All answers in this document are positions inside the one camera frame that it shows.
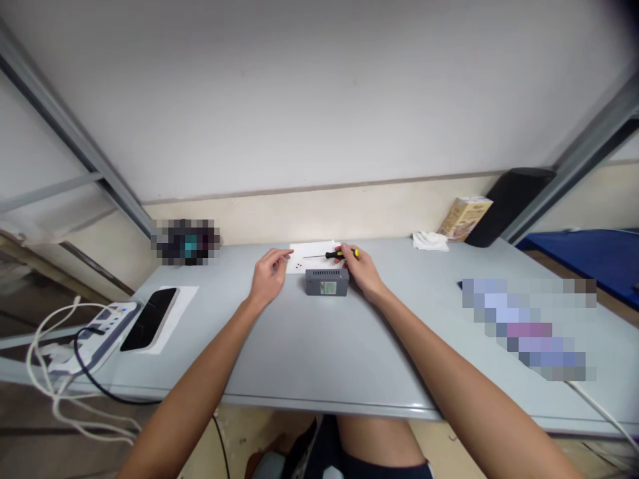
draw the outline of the screwdriver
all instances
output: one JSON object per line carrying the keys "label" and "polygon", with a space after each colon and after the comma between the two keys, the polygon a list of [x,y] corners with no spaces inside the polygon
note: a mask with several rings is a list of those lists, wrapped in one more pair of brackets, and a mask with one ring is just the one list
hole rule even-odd
{"label": "screwdriver", "polygon": [[[352,249],[351,251],[353,252],[353,255],[355,257],[359,257],[359,250],[358,249]],[[323,255],[326,259],[331,259],[333,257],[336,257],[337,259],[344,259],[344,253],[342,253],[341,251],[329,251],[328,253],[326,253],[325,255]],[[308,257],[322,257],[322,255],[319,256],[304,256],[305,258]]]}

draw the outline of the black speaker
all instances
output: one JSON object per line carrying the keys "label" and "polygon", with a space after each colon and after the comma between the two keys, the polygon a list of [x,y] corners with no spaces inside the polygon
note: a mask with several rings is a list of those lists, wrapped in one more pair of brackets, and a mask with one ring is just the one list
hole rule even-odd
{"label": "black speaker", "polygon": [[469,245],[488,247],[556,176],[543,168],[513,168],[499,177],[486,198],[493,201],[466,238]]}

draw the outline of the cardboard box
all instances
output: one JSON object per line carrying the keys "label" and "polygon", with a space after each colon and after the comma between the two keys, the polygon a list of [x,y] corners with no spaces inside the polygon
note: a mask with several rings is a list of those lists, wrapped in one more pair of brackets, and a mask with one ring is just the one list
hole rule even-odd
{"label": "cardboard box", "polygon": [[450,242],[465,241],[491,204],[493,201],[483,196],[457,198],[437,233],[445,235]]}

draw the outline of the yellow screwdriver handle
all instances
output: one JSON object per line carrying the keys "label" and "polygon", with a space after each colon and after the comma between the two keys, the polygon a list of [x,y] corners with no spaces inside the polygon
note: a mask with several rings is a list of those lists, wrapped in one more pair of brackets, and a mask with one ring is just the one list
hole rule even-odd
{"label": "yellow screwdriver handle", "polygon": [[[353,252],[353,256],[359,257],[359,250],[358,249],[352,249],[351,248],[351,251]],[[335,256],[343,257],[344,253],[342,251],[336,251],[335,252]],[[334,256],[331,253],[326,253],[326,257],[334,257]]]}

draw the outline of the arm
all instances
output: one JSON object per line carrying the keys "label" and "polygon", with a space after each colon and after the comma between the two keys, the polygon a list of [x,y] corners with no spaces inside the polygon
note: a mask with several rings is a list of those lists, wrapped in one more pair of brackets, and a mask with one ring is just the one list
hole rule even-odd
{"label": "arm", "polygon": [[135,442],[119,478],[178,476],[222,398],[253,324],[282,289],[285,258],[292,252],[271,249],[257,262],[248,298],[162,401]]}
{"label": "arm", "polygon": [[[365,297],[386,316],[443,416],[488,478],[582,478],[529,415],[384,285],[370,255],[354,245],[337,248],[344,252]],[[351,248],[359,249],[359,258]]]}

